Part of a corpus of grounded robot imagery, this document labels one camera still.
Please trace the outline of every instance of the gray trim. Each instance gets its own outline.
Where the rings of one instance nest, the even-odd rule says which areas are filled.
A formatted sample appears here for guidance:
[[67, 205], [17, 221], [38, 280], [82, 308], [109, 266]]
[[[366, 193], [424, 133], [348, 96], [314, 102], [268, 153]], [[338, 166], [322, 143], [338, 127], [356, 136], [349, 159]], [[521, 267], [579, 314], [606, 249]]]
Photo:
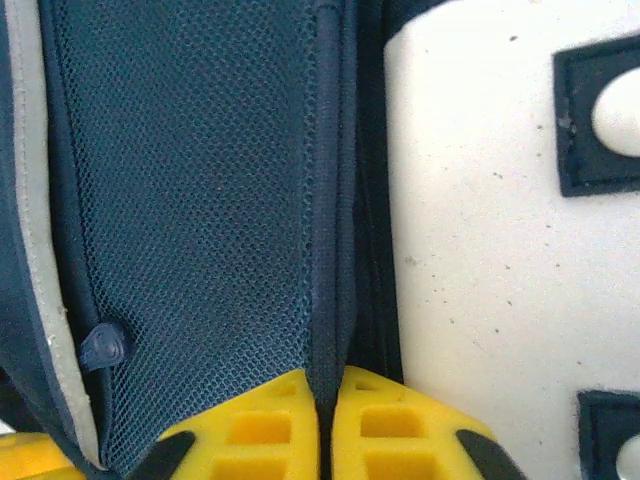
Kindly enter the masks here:
[[13, 84], [16, 201], [29, 274], [51, 362], [78, 446], [98, 468], [98, 436], [66, 310], [51, 237], [47, 104], [37, 0], [4, 0]]

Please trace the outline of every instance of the white circular knob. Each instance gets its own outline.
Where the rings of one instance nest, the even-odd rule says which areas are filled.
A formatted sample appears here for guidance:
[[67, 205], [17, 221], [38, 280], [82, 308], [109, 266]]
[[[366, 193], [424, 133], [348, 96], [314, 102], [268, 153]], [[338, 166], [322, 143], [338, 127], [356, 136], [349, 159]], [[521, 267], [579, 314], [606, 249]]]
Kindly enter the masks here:
[[600, 92], [591, 121], [609, 150], [640, 158], [640, 68], [614, 78]]
[[622, 446], [616, 469], [620, 480], [640, 480], [640, 435], [627, 440]]

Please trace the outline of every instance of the dark teal mesh panel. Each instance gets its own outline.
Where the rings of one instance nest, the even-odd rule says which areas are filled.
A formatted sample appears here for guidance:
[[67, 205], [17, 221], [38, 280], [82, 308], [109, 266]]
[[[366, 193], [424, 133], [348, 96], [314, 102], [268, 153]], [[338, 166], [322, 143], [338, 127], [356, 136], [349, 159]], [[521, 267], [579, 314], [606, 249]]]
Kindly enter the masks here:
[[50, 3], [75, 260], [135, 341], [101, 441], [122, 474], [168, 426], [306, 362], [313, 3]]

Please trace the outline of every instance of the dirt speck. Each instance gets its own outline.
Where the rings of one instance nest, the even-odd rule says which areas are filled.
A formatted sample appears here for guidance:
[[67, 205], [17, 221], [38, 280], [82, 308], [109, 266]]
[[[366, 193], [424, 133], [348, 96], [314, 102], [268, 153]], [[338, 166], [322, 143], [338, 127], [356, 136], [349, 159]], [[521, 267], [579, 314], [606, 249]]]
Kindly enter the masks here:
[[416, 260], [415, 258], [413, 258], [411, 255], [407, 255], [406, 257], [404, 257], [404, 263], [406, 263], [407, 265], [409, 265], [411, 267], [415, 267], [420, 262], [418, 260]]

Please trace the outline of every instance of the yellow plastic part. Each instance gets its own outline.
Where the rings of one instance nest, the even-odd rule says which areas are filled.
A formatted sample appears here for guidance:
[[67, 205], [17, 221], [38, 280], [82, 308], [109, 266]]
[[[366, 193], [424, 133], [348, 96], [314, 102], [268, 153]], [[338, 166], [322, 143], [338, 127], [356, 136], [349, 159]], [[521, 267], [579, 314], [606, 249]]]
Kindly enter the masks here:
[[480, 480], [457, 440], [482, 423], [410, 388], [347, 367], [333, 422], [334, 480]]
[[318, 422], [303, 370], [180, 422], [160, 439], [183, 431], [196, 440], [172, 480], [318, 478]]
[[0, 480], [84, 480], [49, 435], [0, 436]]

